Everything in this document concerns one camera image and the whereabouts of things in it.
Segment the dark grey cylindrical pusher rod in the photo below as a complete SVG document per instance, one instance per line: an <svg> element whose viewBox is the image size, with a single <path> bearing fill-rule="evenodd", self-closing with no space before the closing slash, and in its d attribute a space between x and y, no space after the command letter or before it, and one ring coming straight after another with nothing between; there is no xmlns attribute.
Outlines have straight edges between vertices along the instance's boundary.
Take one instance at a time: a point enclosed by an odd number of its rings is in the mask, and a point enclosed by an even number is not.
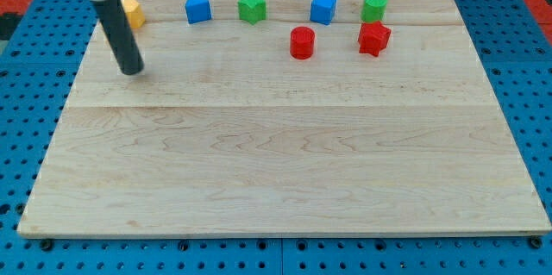
<svg viewBox="0 0 552 275"><path fill-rule="evenodd" d="M121 73L135 75L141 72L144 68L143 59L122 0L97 1L93 6Z"/></svg>

